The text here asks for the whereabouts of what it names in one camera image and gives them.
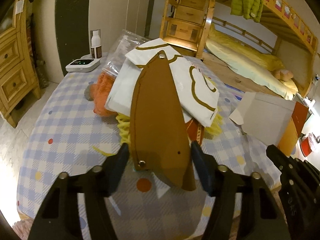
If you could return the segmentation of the brown leather sheath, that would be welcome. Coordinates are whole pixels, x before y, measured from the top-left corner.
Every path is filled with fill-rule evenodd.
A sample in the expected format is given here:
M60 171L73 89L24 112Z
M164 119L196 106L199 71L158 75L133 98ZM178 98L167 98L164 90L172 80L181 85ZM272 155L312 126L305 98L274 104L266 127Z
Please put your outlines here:
M151 171L170 187L196 183L182 107L163 50L143 67L132 96L130 151L138 171Z

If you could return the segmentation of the wooden stair drawers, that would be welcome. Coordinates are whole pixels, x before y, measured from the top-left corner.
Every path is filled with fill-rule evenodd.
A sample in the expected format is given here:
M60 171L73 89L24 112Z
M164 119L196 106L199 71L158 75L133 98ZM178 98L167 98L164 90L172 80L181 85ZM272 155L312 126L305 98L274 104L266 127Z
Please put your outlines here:
M202 58L215 0L165 0L159 37Z

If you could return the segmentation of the white paper bag brown lines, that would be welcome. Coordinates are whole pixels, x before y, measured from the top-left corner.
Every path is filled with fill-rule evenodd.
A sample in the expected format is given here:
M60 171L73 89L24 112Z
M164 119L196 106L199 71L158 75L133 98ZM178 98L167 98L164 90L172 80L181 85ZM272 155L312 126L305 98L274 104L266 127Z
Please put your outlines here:
M185 122L195 118L202 126L211 126L217 114L218 89L201 73L199 67L161 38L141 44L125 55L125 61L106 99L105 108L130 115L138 77L143 67L160 51L164 51L169 61Z

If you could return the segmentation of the grey cardboard box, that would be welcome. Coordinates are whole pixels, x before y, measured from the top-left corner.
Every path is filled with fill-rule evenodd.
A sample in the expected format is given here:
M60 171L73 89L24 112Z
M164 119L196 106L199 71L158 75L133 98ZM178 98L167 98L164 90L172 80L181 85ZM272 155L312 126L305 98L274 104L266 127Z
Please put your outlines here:
M247 135L289 156L309 112L308 106L270 94L246 92L229 118Z

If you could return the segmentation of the white brown spray bottle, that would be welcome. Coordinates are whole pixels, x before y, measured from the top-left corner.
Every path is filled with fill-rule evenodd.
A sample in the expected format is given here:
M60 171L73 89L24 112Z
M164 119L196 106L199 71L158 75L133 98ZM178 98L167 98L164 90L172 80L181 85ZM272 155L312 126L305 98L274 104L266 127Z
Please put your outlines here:
M94 59L102 57L101 33L100 29L93 30L91 35L91 54Z

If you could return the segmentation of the wooden drawer cabinet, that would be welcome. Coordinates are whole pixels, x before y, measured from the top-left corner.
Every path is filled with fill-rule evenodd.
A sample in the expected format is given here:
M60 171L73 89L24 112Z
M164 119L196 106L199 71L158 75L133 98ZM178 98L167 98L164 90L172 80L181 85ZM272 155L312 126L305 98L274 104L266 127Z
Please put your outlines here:
M32 92L41 98L36 69L31 61L27 28L28 0L14 0L1 20L1 117L13 128L11 113Z

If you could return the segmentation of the white wardrobe with round holes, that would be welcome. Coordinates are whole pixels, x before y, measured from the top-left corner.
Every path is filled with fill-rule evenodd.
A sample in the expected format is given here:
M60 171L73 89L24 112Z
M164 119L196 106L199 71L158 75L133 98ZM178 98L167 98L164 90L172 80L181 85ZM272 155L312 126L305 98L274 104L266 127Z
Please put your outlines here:
M89 30L100 30L104 53L124 29L145 35L148 7L149 0L89 0Z

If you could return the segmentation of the plush toy on bed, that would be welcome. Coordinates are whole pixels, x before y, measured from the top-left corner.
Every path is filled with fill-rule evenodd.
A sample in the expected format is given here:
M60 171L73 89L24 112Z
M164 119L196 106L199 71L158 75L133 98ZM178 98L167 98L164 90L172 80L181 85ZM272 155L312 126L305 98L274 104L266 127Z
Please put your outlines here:
M272 72L272 75L280 81L290 81L293 78L293 73L287 69L278 69Z

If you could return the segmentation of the blue checkered table cloth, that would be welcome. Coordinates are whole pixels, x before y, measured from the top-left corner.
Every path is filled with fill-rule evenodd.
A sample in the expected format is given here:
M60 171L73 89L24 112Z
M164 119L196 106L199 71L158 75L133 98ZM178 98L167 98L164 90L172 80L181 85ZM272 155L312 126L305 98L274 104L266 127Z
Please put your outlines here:
M222 132L204 139L202 149L233 172L258 172L270 189L280 184L280 172L266 156L266 146L245 135L229 115L237 98L200 60L190 58L219 90ZM71 176L87 172L104 162L107 154L120 148L114 117L93 112L93 102L84 97L89 84L101 70L70 73L60 82L45 104L23 154L17 186L17 208L34 218L61 172ZM191 239L204 233L214 199L201 184L189 192L164 184L151 172L137 172L127 163L117 191L106 199L108 213L119 239Z

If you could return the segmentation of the white digital device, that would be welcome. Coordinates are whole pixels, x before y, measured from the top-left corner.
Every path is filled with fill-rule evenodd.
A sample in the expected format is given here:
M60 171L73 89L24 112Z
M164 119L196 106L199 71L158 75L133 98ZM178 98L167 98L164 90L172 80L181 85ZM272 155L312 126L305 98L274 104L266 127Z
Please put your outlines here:
M67 72L91 72L100 65L100 59L77 59L66 66Z

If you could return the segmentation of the wooden bunk bed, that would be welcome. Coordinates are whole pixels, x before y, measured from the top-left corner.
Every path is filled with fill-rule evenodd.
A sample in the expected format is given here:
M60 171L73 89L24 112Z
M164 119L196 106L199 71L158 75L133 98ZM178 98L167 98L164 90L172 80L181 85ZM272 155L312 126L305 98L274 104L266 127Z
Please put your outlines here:
M293 82L300 95L307 96L312 87L318 38L285 0L261 0L261 2L263 10L259 24L277 37L274 45L267 43L266 37L254 35L253 28L242 28L238 23L217 17L216 13L212 15L212 24L233 32L234 35L227 35L242 46L272 54L280 58L283 63L292 55L288 53L289 48L302 50L301 54L305 55L306 63L302 61L298 65L290 63L287 67L293 72Z

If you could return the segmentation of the red Ultraman toy box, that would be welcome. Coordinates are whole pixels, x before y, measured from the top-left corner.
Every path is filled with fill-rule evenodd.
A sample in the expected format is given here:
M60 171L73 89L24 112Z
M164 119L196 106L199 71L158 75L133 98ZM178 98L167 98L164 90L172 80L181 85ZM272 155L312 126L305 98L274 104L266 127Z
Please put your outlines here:
M199 145L203 142L204 127L194 118L186 124L187 134L190 142L197 141Z

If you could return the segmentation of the yellow bed quilt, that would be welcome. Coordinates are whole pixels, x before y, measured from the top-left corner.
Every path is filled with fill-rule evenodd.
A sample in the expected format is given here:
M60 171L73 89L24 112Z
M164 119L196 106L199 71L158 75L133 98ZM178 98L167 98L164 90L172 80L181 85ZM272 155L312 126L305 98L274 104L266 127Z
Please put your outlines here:
M210 26L206 48L236 74L252 80L257 85L267 87L286 100L293 99L298 93L293 78L284 82L272 75L274 70L287 69L281 59L244 46L231 36L216 30L213 24Z

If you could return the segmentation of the clear plastic packaging bag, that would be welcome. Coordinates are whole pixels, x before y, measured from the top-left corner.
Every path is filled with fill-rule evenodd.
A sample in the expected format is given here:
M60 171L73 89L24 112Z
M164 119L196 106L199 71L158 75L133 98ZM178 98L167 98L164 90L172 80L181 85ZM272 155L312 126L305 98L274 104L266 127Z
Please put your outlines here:
M126 60L125 55L137 46L148 41L148 38L139 36L125 29L122 30L120 36L111 46L108 54L101 59L100 65L102 66L102 70L115 79Z

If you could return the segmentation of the green puffer jacket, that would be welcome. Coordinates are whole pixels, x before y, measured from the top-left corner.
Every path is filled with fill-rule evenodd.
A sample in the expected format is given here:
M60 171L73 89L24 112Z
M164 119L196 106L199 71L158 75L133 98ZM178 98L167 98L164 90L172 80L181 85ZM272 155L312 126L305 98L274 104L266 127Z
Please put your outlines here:
M232 0L231 15L259 23L263 12L263 0Z

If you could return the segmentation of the orange knitted wool item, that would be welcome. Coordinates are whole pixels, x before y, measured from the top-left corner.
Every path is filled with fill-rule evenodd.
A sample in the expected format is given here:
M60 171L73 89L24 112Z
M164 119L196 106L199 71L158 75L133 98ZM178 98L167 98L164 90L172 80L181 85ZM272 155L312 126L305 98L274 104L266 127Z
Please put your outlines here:
M93 112L102 117L117 115L116 112L105 108L106 100L112 89L115 79L109 76L106 72L101 72L97 82L90 84L84 91L86 100L94 102Z

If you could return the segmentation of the red small bucket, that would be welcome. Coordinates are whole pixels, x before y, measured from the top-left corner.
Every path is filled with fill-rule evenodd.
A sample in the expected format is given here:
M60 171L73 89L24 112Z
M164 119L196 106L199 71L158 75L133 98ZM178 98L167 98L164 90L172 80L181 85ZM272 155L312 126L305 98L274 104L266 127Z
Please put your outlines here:
M311 153L319 152L319 136L309 133L301 141L300 148L304 157L308 157Z

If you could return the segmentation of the yellow yarn mop head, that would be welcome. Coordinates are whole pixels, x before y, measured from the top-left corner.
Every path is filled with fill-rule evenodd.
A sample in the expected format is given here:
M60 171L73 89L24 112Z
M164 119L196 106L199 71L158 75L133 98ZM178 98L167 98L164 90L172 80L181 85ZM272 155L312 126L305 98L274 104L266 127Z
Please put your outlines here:
M118 122L117 127L119 129L119 135L120 135L120 142L121 143L130 143L130 133L129 133L129 127L130 127L130 118L126 115L117 113L117 115L114 115L116 117L116 120ZM214 117L214 120L212 124L209 127L204 127L204 138L212 139L215 136L218 136L222 133L222 116L220 114L217 114Z

